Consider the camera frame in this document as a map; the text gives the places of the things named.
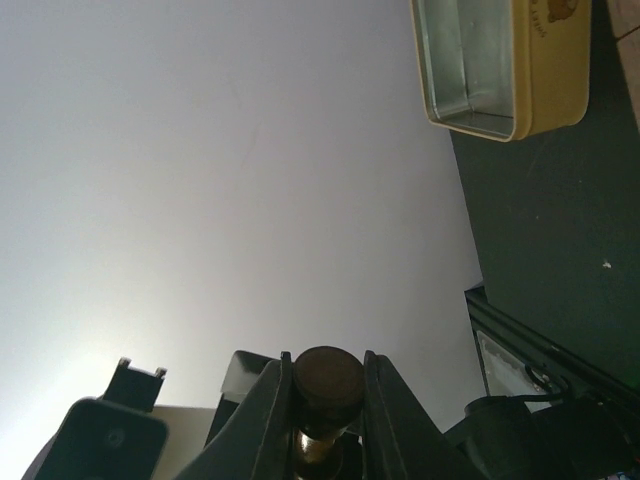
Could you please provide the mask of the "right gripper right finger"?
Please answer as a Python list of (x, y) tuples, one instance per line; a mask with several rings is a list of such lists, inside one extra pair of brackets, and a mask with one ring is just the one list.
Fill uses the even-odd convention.
[(390, 359), (367, 351), (362, 417), (365, 479), (482, 479), (438, 429)]

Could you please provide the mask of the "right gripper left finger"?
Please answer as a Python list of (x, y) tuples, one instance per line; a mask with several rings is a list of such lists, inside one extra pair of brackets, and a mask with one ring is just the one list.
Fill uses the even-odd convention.
[(179, 479), (289, 479), (292, 360), (267, 364), (245, 399)]

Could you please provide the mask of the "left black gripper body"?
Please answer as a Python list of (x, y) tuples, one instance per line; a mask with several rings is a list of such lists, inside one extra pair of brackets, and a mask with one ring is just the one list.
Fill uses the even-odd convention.
[(164, 421), (171, 440), (184, 433), (198, 447), (205, 447), (222, 430), (269, 362), (267, 356), (235, 351), (217, 405), (205, 408), (159, 405), (157, 399), (166, 370), (159, 368), (154, 373), (146, 372), (132, 367), (130, 359), (121, 358), (102, 399)]

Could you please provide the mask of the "dark chess piece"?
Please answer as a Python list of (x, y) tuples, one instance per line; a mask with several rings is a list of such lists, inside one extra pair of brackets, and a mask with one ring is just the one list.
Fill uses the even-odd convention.
[(344, 464), (343, 436), (364, 403), (363, 364), (338, 347), (313, 347), (295, 360), (293, 383), (293, 477), (336, 479)]

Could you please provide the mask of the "wooden chess board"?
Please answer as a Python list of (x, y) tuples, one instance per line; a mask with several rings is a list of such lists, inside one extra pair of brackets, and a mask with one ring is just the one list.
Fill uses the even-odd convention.
[(608, 0), (607, 6), (614, 37), (617, 40), (639, 27), (640, 0)]

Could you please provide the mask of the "gold metal tin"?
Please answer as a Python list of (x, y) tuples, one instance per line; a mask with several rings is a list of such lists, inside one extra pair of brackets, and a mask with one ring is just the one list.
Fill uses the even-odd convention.
[(575, 125), (589, 102), (589, 1), (414, 1), (429, 121), (498, 142)]

